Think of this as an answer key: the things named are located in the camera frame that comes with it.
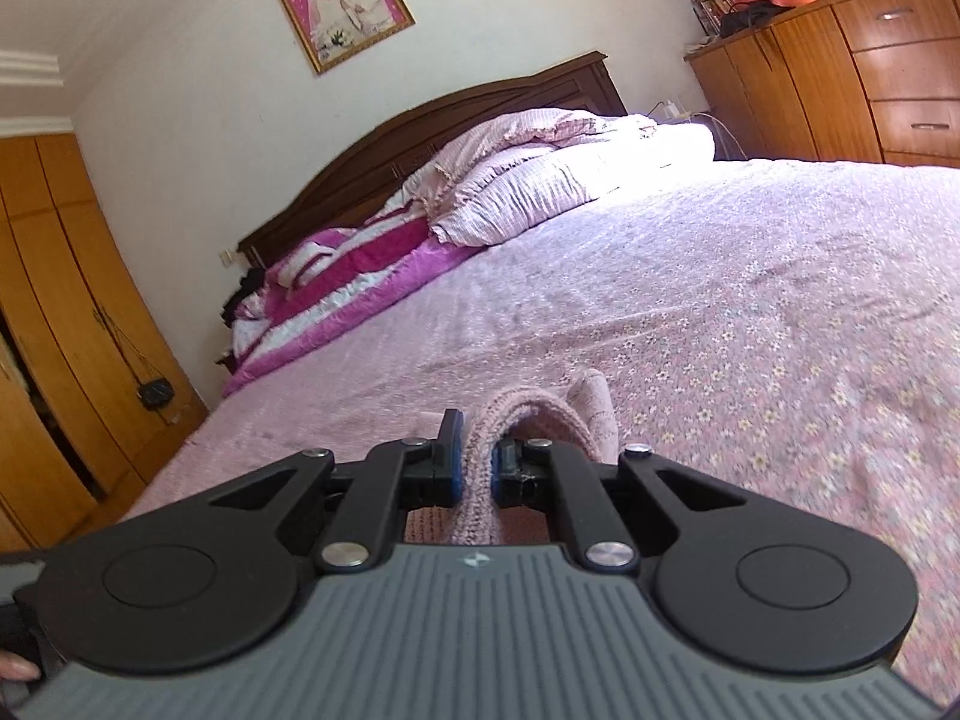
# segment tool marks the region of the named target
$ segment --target wooden dresser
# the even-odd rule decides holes
[[[138,383],[176,391],[146,410]],[[113,522],[205,419],[73,135],[0,140],[0,551]]]
[[[748,156],[960,167],[958,1],[817,1],[688,61]]]

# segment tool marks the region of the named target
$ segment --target white wall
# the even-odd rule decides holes
[[[75,127],[117,244],[160,330],[213,404],[239,272],[217,253],[394,114],[583,52],[631,111],[703,104],[682,60],[688,0],[406,0],[416,26],[315,77],[277,0],[163,1],[80,104]]]

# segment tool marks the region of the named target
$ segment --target books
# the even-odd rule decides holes
[[[690,0],[693,12],[707,35],[720,34],[720,20],[733,11],[733,0]]]

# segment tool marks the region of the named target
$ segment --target hand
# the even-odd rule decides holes
[[[0,680],[32,683],[40,679],[40,669],[18,655],[0,650]]]

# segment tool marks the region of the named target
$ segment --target gold picture frame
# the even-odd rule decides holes
[[[280,0],[319,75],[413,26],[403,0]]]

